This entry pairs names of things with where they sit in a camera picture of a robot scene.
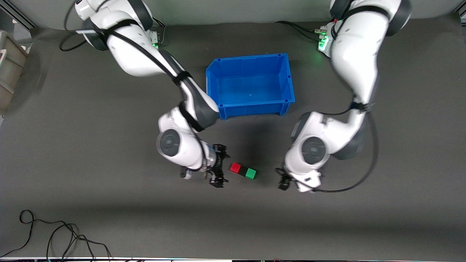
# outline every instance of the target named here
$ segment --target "beige plastic container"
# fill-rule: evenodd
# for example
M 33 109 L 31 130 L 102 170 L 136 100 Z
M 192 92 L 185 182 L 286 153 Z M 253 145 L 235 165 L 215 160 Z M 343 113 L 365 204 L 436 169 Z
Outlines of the beige plastic container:
M 6 31 L 0 30 L 0 115 L 10 106 L 27 53 Z

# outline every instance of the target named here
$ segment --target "gray table surface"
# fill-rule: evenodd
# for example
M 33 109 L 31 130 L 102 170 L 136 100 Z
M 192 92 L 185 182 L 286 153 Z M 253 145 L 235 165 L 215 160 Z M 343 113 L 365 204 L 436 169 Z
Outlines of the gray table surface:
M 317 28 L 323 23 L 306 23 Z M 298 117 L 337 112 L 350 93 L 329 60 L 281 24 L 173 26 L 164 48 L 205 87 L 219 57 L 288 53 L 296 103 L 284 117 L 231 118 L 201 133 L 232 161 L 260 170 L 227 173 L 216 189 L 156 150 L 158 118 L 180 101 L 167 76 L 136 78 L 109 52 L 58 50 L 63 32 L 34 44 L 0 129 L 0 251 L 27 238 L 22 209 L 78 224 L 113 256 L 309 260 L 466 260 L 466 47 L 457 14 L 410 21 L 385 40 L 374 116 L 380 160 L 346 193 L 277 189 L 274 173 Z M 354 159 L 331 159 L 322 188 L 357 181 L 371 142 Z M 44 256 L 54 226 L 37 224 L 13 256 Z M 59 255 L 65 232 L 54 241 Z M 105 256 L 103 250 L 96 251 Z M 80 244 L 74 256 L 88 256 Z

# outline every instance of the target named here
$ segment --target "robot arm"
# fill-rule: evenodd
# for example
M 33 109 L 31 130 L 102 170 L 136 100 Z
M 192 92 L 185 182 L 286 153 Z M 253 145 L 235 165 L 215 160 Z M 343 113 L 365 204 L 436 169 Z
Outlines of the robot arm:
M 158 121 L 157 149 L 167 160 L 182 166 L 181 177 L 195 171 L 212 174 L 210 184 L 223 187 L 222 161 L 226 147 L 209 146 L 198 132 L 219 118 L 216 103 L 196 84 L 170 53 L 149 40 L 150 9 L 141 0 L 78 0 L 75 9 L 84 20 L 86 40 L 98 50 L 110 50 L 118 65 L 137 77 L 167 74 L 179 87 L 183 101 Z
M 282 190 L 291 181 L 300 192 L 315 190 L 321 185 L 319 169 L 330 155 L 349 159 L 360 152 L 361 127 L 374 103 L 378 51 L 385 35 L 394 34 L 391 31 L 400 30 L 409 20 L 411 5 L 409 0 L 332 0 L 331 13 L 340 21 L 333 25 L 330 51 L 324 53 L 353 90 L 354 100 L 346 123 L 319 112 L 301 116 L 280 173 Z

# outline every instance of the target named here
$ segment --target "blue plastic bin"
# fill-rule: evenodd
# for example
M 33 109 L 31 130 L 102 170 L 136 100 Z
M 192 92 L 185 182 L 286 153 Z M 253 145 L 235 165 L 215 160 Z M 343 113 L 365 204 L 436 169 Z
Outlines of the blue plastic bin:
M 295 102 L 287 54 L 215 59 L 206 70 L 207 93 L 220 118 L 256 114 L 284 116 Z

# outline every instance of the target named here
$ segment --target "white wall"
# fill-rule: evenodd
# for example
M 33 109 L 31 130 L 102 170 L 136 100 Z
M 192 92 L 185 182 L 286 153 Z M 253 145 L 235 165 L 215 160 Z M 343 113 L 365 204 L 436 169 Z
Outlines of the white wall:
M 74 0 L 10 0 L 41 27 L 63 29 L 63 17 Z M 154 16 L 168 25 L 236 22 L 325 21 L 330 0 L 144 0 Z M 462 0 L 411 0 L 413 18 L 451 12 Z M 79 28 L 75 13 L 69 28 Z

